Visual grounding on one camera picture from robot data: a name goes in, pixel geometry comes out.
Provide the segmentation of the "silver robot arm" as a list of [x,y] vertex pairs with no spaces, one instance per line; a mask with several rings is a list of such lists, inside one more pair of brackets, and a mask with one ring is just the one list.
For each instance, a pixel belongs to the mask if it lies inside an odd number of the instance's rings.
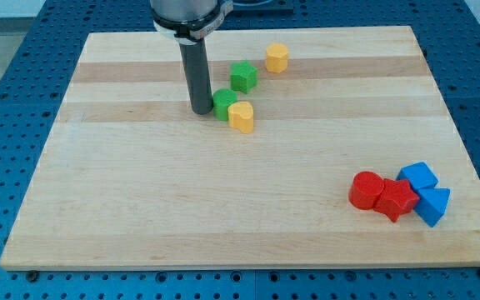
[[233,0],[150,0],[153,25],[183,45],[200,43],[233,10]]

